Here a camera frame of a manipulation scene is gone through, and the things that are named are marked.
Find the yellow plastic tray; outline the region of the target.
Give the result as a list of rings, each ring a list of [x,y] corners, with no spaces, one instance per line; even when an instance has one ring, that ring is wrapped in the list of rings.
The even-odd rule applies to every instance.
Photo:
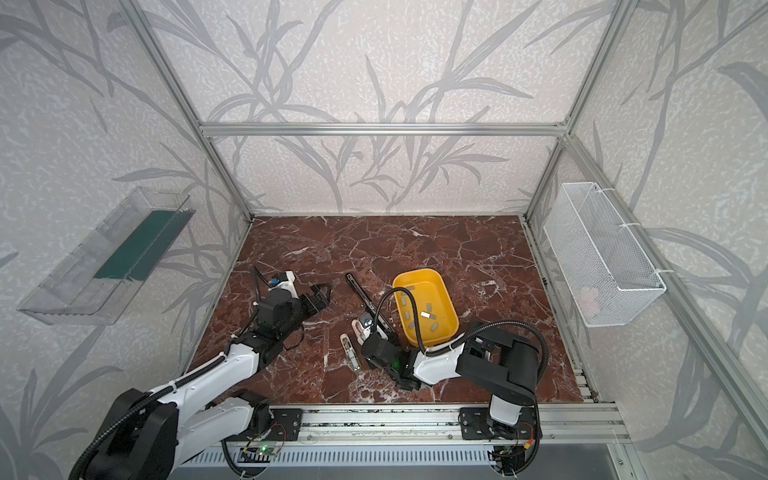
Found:
[[[435,270],[423,268],[399,274],[393,287],[403,287],[416,300],[413,313],[409,297],[396,293],[398,312],[405,336],[414,347],[418,346],[415,325],[419,323],[422,341],[426,347],[451,340],[459,329],[459,319],[453,307],[442,276]]]

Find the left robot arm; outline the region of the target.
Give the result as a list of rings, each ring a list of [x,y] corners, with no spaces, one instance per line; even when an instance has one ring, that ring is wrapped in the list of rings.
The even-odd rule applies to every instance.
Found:
[[[149,391],[129,389],[111,405],[98,433],[75,461],[72,479],[166,479],[216,441],[265,428],[263,397],[241,391],[215,400],[267,367],[304,321],[329,306],[332,287],[298,295],[285,273],[270,284],[254,321],[216,357]]]

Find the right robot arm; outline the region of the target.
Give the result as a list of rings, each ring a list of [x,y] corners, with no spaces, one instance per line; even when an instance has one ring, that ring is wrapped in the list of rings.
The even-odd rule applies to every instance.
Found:
[[[423,351],[407,351],[372,334],[361,352],[403,390],[463,378],[489,392],[487,407],[460,409],[464,440],[523,441],[530,449],[541,439],[536,390],[550,352],[544,335],[530,324],[476,324],[457,339]]]

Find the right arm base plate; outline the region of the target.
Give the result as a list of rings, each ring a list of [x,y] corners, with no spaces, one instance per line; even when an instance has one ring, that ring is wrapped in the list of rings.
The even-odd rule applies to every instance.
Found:
[[[521,414],[511,426],[490,417],[489,407],[464,407],[459,410],[458,422],[463,440],[505,439],[538,441],[542,433],[533,407],[523,407]]]

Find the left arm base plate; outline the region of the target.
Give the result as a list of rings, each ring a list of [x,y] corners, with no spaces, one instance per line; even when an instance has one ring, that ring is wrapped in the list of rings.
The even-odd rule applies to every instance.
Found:
[[[303,410],[300,408],[264,409],[255,414],[255,438],[276,442],[294,442],[299,438]]]

